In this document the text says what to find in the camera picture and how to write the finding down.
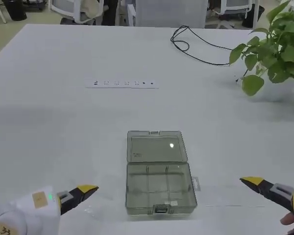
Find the trash bin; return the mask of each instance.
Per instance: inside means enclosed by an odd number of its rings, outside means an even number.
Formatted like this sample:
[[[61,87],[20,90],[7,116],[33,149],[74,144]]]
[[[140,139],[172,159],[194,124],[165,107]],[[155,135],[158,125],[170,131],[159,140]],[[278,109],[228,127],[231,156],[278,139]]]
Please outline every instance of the trash bin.
[[[22,21],[27,18],[22,0],[3,0],[3,4],[13,21]]]
[[[262,6],[259,6],[258,20],[264,11],[265,9]],[[255,12],[255,4],[253,4],[251,10],[247,13],[247,17],[243,20],[243,23],[242,23],[243,27],[253,28],[254,12]]]

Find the table surface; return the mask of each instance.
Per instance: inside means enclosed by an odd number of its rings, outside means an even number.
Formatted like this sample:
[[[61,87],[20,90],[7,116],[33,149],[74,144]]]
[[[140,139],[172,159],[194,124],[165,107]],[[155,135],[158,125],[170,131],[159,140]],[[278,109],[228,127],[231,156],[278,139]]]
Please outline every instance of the table surface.
[[[195,31],[229,48],[251,37],[244,30]],[[235,83],[242,62],[199,63],[175,49],[173,32],[26,25],[0,52],[0,203],[45,185],[61,191],[97,184],[96,194],[63,216],[59,234],[135,234],[137,226],[176,233],[179,217],[159,223],[127,216],[126,136],[180,130],[201,186],[198,207],[179,223],[183,231],[285,234],[285,209],[239,178],[294,186],[294,103],[250,100]],[[227,50],[189,33],[180,38],[195,56],[228,61]],[[87,79],[155,80],[159,89],[87,89]]]

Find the finger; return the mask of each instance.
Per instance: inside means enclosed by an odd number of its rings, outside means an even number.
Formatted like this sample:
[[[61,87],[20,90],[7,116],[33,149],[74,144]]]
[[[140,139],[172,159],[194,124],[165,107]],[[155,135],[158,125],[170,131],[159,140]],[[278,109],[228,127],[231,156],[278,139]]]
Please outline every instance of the finger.
[[[289,225],[294,223],[294,215],[292,213],[288,213],[280,220],[281,224]]]
[[[294,235],[294,228],[288,231],[288,235]]]

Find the clear plastic box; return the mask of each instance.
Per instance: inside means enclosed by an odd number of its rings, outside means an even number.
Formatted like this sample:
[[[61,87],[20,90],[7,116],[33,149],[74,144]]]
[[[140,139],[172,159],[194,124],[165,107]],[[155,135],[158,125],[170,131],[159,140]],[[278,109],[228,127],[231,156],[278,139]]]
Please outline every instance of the clear plastic box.
[[[128,214],[185,214],[197,206],[187,154],[179,131],[129,131]]]

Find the power strip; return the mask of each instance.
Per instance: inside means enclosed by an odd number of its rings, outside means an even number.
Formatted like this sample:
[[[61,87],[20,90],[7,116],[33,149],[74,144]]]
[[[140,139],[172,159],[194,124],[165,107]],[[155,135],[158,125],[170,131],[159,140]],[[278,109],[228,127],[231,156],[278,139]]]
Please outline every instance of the power strip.
[[[131,89],[158,89],[154,81],[93,81],[86,84],[87,88],[131,88]]]

